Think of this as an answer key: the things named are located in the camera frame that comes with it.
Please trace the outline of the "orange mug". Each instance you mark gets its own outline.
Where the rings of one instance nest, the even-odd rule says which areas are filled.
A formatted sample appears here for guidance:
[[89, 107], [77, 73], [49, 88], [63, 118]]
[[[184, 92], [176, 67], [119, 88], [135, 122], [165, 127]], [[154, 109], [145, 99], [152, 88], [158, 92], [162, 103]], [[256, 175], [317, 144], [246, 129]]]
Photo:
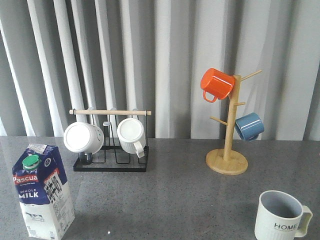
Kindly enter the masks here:
[[236, 79], [215, 68], [209, 68], [200, 81], [205, 101], [214, 103], [217, 99], [225, 99], [233, 90]]

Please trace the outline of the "white HOME mug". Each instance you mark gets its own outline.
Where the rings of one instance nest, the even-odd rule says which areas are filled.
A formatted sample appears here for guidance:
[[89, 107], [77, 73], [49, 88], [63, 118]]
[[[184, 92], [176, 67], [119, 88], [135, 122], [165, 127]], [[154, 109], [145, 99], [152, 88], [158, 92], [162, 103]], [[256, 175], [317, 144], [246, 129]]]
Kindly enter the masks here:
[[293, 240], [308, 233], [313, 213], [292, 195], [267, 190], [260, 194], [254, 226], [258, 240]]

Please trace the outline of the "grey pleated curtain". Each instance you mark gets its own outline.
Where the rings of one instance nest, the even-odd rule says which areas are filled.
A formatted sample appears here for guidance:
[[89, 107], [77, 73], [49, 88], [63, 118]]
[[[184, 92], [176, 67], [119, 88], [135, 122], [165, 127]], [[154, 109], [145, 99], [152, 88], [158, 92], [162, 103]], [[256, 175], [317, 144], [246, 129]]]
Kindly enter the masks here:
[[319, 140], [317, 0], [3, 0], [0, 134], [60, 137], [94, 108], [150, 110], [151, 138], [222, 139], [209, 68], [261, 70], [237, 116], [257, 113], [263, 140]]

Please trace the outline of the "wooden mug tree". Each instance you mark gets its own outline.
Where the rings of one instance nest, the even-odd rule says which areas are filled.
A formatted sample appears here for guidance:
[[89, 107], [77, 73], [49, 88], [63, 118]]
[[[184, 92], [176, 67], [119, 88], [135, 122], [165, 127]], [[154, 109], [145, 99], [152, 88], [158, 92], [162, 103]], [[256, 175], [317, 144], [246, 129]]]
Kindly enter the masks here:
[[207, 166], [220, 174], [239, 175], [244, 173], [248, 168], [246, 157], [241, 153], [232, 150], [235, 120], [238, 107], [246, 104], [245, 102], [239, 102], [241, 82], [261, 72], [262, 70], [260, 69], [244, 77], [234, 75], [235, 84], [228, 95], [229, 104], [227, 121], [225, 122], [213, 116], [210, 117], [212, 120], [226, 126], [224, 148], [213, 149], [209, 151], [205, 157]]

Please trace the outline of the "blue white milk carton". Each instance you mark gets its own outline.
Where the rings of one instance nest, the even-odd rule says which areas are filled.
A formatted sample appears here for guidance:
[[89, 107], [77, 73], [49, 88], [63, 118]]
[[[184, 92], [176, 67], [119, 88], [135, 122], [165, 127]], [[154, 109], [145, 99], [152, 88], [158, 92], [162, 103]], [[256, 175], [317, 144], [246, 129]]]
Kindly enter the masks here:
[[13, 165], [12, 177], [28, 235], [61, 240], [75, 213], [59, 148], [29, 144]]

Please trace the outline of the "white ribbed mug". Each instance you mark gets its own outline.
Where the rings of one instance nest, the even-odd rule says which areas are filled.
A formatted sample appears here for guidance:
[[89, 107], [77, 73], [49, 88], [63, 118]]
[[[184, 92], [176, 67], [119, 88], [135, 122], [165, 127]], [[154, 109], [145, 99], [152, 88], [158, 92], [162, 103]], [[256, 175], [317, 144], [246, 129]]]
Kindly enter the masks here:
[[139, 159], [145, 156], [145, 129], [138, 119], [126, 118], [122, 120], [117, 127], [117, 136], [125, 152], [136, 154]]

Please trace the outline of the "blue mug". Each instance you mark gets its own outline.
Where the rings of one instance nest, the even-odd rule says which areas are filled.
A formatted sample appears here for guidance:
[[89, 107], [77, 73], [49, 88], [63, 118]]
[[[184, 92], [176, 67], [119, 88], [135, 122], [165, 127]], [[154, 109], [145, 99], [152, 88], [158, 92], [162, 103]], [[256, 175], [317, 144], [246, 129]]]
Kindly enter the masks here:
[[262, 120], [255, 112], [236, 119], [234, 127], [240, 138], [249, 142], [256, 140], [265, 130]]

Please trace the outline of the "white smiley mug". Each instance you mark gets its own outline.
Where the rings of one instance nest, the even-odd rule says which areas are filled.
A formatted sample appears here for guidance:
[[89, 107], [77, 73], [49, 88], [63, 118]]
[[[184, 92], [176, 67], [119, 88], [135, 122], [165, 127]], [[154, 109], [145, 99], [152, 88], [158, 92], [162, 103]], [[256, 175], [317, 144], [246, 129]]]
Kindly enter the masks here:
[[95, 154], [104, 144], [104, 133], [96, 125], [85, 122], [70, 124], [63, 134], [63, 142], [73, 153]]

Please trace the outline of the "black mug rack wooden bar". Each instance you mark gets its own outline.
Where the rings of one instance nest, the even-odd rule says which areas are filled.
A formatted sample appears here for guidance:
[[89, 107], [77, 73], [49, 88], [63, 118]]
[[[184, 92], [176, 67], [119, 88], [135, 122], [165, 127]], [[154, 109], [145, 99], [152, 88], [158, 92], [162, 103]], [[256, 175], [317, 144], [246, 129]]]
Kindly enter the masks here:
[[[145, 172], [148, 165], [149, 145], [148, 145], [148, 116], [152, 114], [150, 110], [79, 110], [72, 109], [69, 112], [75, 116], [105, 115], [106, 121], [99, 127], [92, 119], [91, 125], [99, 127], [104, 134], [104, 142], [101, 149], [95, 153], [76, 153], [77, 160], [73, 166], [76, 172]], [[136, 154], [125, 152], [120, 144], [117, 128], [121, 121], [127, 118], [139, 120], [145, 132], [146, 146], [144, 147], [144, 157], [138, 158]]]

